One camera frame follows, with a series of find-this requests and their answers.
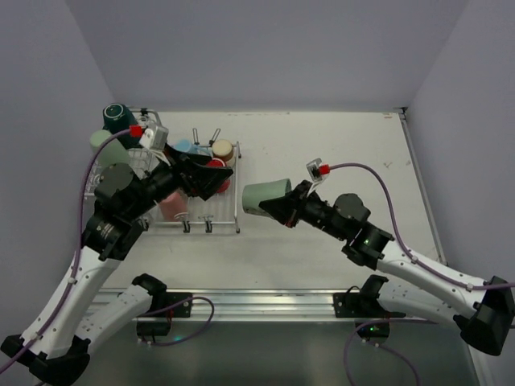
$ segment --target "pink cup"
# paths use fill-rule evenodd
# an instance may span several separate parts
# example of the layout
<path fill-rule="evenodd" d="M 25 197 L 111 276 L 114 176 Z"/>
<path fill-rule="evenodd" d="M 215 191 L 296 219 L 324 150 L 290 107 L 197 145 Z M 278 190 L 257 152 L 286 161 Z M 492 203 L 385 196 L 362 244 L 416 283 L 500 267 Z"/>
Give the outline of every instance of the pink cup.
<path fill-rule="evenodd" d="M 166 221 L 179 221 L 175 218 L 179 213 L 187 213 L 187 205 L 178 191 L 174 191 L 159 203 L 159 209 Z"/>

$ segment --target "metal hook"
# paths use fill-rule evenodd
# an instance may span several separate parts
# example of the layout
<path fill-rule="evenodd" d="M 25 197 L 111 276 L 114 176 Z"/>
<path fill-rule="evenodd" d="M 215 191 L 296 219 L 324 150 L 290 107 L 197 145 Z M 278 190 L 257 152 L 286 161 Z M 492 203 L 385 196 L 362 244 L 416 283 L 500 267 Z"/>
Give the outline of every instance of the metal hook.
<path fill-rule="evenodd" d="M 193 143 L 195 143 L 197 146 L 200 145 L 199 132 L 197 131 L 196 127 L 193 128 Z"/>
<path fill-rule="evenodd" d="M 183 223 L 183 233 L 189 233 L 192 230 L 192 226 L 190 225 L 190 222 L 188 220 L 188 214 L 186 212 L 184 213 L 177 213 L 174 218 L 176 220 L 179 220 L 181 223 Z"/>
<path fill-rule="evenodd" d="M 213 215 L 199 216 L 199 219 L 204 220 L 204 222 L 206 223 L 206 233 L 212 233 L 212 222 L 211 222 L 212 218 L 213 218 Z"/>
<path fill-rule="evenodd" d="M 215 143 L 216 139 L 218 138 L 218 135 L 220 135 L 220 131 L 222 131 L 221 128 L 218 128 L 215 130 L 215 133 L 212 135 L 212 138 L 209 140 L 210 146 L 212 146 L 212 144 Z"/>

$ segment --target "white table surface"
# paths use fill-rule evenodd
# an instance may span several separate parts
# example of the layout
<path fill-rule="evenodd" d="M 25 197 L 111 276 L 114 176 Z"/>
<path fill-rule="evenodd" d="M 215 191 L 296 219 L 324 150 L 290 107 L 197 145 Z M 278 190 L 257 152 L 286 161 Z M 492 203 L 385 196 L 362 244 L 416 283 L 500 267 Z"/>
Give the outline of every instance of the white table surface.
<path fill-rule="evenodd" d="M 306 163 L 362 162 L 385 180 L 404 241 L 437 260 L 435 241 L 397 114 L 386 113 L 160 113 L 169 142 L 220 138 L 241 143 L 239 191 L 248 183 L 290 178 L 295 186 L 309 179 Z M 381 187 L 365 170 L 335 170 L 318 190 L 333 203 L 357 193 L 370 209 L 373 224 L 392 232 Z M 337 289 L 362 285 L 372 270 L 354 265 L 343 244 L 307 224 L 288 229 L 239 211 L 241 234 L 207 235 L 180 228 L 143 235 L 105 287 L 127 287 L 149 273 L 170 288 L 189 289 Z"/>

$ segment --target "cable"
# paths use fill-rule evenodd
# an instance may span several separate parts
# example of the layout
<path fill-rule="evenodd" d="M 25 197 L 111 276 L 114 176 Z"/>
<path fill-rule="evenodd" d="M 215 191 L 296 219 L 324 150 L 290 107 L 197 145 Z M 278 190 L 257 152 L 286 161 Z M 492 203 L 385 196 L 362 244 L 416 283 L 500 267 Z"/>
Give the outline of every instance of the cable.
<path fill-rule="evenodd" d="M 457 285 L 458 287 L 465 288 L 465 289 L 472 288 L 472 290 L 503 290 L 506 288 L 515 287 L 515 283 L 473 285 L 471 287 L 471 286 L 467 285 L 466 283 L 463 283 L 463 282 L 455 280 L 451 277 L 445 276 L 444 274 L 440 273 L 436 269 L 432 269 L 429 265 L 421 262 L 420 259 L 414 260 L 414 255 L 411 253 L 411 251 L 408 249 L 408 247 L 406 247 L 406 244 L 404 244 L 404 241 L 402 241 L 401 234 L 399 232 L 399 228 L 397 225 L 397 220 L 395 219 L 395 213 L 393 212 L 392 198 L 389 194 L 388 187 L 386 187 L 386 184 L 383 181 L 383 179 L 381 178 L 381 176 L 370 166 L 364 165 L 362 163 L 357 163 L 357 162 L 340 163 L 337 165 L 330 166 L 329 170 L 340 169 L 342 167 L 359 167 L 361 169 L 365 169 L 365 170 L 369 171 L 370 173 L 372 173 L 373 176 L 376 178 L 376 180 L 381 184 L 381 187 L 383 188 L 383 191 L 385 192 L 386 201 L 388 203 L 389 215 L 392 219 L 393 233 L 395 234 L 395 237 L 397 238 L 397 242 L 398 242 L 399 246 L 401 247 L 402 251 L 413 261 L 413 263 L 420 265 L 427 272 L 434 274 L 436 277 L 439 277 L 440 279 L 447 281 L 447 282 L 451 283 L 452 285 Z"/>
<path fill-rule="evenodd" d="M 351 286 L 347 289 L 347 291 L 345 292 L 345 295 L 344 295 L 344 306 L 345 306 L 345 308 L 348 308 L 348 304 L 347 304 L 347 297 L 348 297 L 348 295 L 351 293 L 351 291 L 352 291 L 352 290 L 354 290 L 354 289 L 359 290 L 359 289 L 360 289 L 360 287 L 358 287 L 357 285 L 351 285 Z"/>
<path fill-rule="evenodd" d="M 80 185 L 80 196 L 79 196 L 79 207 L 78 207 L 78 216 L 77 216 L 77 236 L 76 236 L 76 249 L 75 253 L 73 255 L 73 267 L 72 267 L 72 274 L 70 277 L 72 279 L 76 278 L 77 272 L 79 271 L 79 263 L 80 263 L 80 250 L 81 250 L 81 239 L 82 239 L 82 209 L 84 206 L 84 193 L 86 191 L 86 185 L 88 183 L 89 173 L 91 173 L 91 169 L 93 168 L 93 165 L 97 159 L 98 154 L 113 140 L 116 138 L 121 137 L 122 135 L 129 134 L 130 129 L 122 130 L 116 134 L 113 134 L 111 137 L 107 138 L 104 143 L 100 145 L 100 147 L 97 149 L 95 154 L 91 157 L 89 160 L 89 164 L 86 167 L 86 172 L 84 173 L 84 177 L 82 179 L 82 183 Z M 61 299 L 56 305 L 56 308 L 52 311 L 50 316 L 48 317 L 47 321 L 41 326 L 41 328 L 36 333 L 38 336 L 43 335 L 43 333 L 47 330 L 47 328 L 52 324 L 52 322 L 56 319 L 57 315 L 63 308 L 64 303 L 66 302 L 66 299 L 68 298 L 68 295 L 70 294 L 70 291 L 72 290 L 73 284 L 68 283 L 66 287 L 64 288 L 63 295 L 61 296 Z M 0 375 L 3 374 L 8 368 L 10 368 L 14 363 L 18 361 L 22 357 L 25 352 L 31 348 L 34 343 L 37 341 L 37 339 L 32 339 L 27 342 L 27 344 L 20 350 L 18 353 L 16 353 L 15 356 L 13 356 L 10 360 L 8 360 L 1 368 L 0 368 Z"/>
<path fill-rule="evenodd" d="M 182 339 L 179 339 L 179 340 L 174 340 L 172 342 L 164 342 L 164 343 L 157 342 L 157 343 L 155 343 L 155 342 L 149 342 L 149 341 L 147 341 L 145 339 L 142 339 L 142 341 L 146 342 L 147 344 L 150 344 L 151 346 L 169 347 L 169 346 L 174 346 L 174 345 L 179 344 L 179 343 L 186 342 L 187 340 L 195 338 L 196 336 L 198 336 L 198 335 L 202 334 L 204 331 L 206 331 L 208 329 L 208 327 L 209 327 L 209 324 L 211 323 L 212 317 L 215 314 L 215 305 L 214 305 L 214 303 L 210 299 L 205 298 L 204 296 L 193 296 L 191 298 L 185 298 L 184 300 L 181 300 L 180 302 L 174 303 L 171 306 L 162 308 L 161 310 L 147 312 L 146 314 L 143 314 L 141 316 L 144 317 L 144 316 L 152 316 L 152 315 L 156 315 L 156 314 L 161 314 L 162 312 L 173 310 L 174 308 L 177 308 L 178 306 L 181 306 L 185 302 L 193 302 L 194 300 L 203 300 L 203 301 L 209 303 L 209 305 L 211 306 L 211 314 L 209 315 L 209 318 L 206 321 L 206 323 L 201 328 L 199 328 L 197 331 L 191 333 L 190 335 L 188 335 L 185 338 L 182 338 Z"/>
<path fill-rule="evenodd" d="M 358 333 L 359 330 L 361 330 L 363 327 L 367 327 L 367 326 L 372 326 L 372 325 L 377 325 L 377 324 L 386 324 L 386 323 L 390 323 L 390 322 L 396 322 L 396 323 L 419 323 L 419 324 L 435 324 L 433 322 L 430 322 L 428 320 L 421 320 L 421 319 L 381 319 L 381 320 L 371 320 L 371 321 L 368 321 L 368 322 L 364 322 L 362 324 L 360 324 L 358 327 L 356 327 L 356 329 L 349 335 L 349 337 L 347 338 L 347 340 L 345 341 L 345 347 L 344 347 L 344 368 L 345 368 L 345 374 L 347 375 L 347 378 L 348 378 L 348 382 L 351 384 L 351 386 L 356 386 L 356 381 L 352 378 L 351 376 L 351 371 L 350 371 L 350 368 L 348 366 L 348 352 L 349 352 L 349 349 L 351 347 L 351 342 L 352 342 L 352 338 L 354 337 L 355 334 Z M 402 361 L 404 361 L 411 369 L 411 371 L 413 372 L 414 374 L 414 377 L 415 377 L 415 382 L 417 384 L 417 386 L 419 386 L 421 383 L 420 383 L 420 375 L 418 374 L 417 372 L 417 369 L 415 368 L 415 366 L 410 362 L 409 359 L 407 359 L 403 354 L 401 354 L 400 352 L 398 351 L 395 351 L 393 348 L 391 347 L 387 347 L 387 346 L 383 346 L 383 345 L 380 345 L 379 348 L 389 352 L 390 354 L 393 354 L 395 356 L 397 356 L 398 358 L 400 358 Z"/>

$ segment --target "red connector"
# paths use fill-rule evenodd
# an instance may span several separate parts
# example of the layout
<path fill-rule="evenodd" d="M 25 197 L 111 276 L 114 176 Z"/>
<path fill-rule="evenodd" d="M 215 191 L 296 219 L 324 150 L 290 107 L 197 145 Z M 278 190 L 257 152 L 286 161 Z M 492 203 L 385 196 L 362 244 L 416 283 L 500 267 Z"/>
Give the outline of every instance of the red connector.
<path fill-rule="evenodd" d="M 140 125 L 130 125 L 130 136 L 141 138 L 143 136 L 143 128 Z"/>
<path fill-rule="evenodd" d="M 320 167 L 319 167 L 320 175 L 328 175 L 330 171 L 331 171 L 331 169 L 329 169 L 328 164 L 320 165 Z"/>

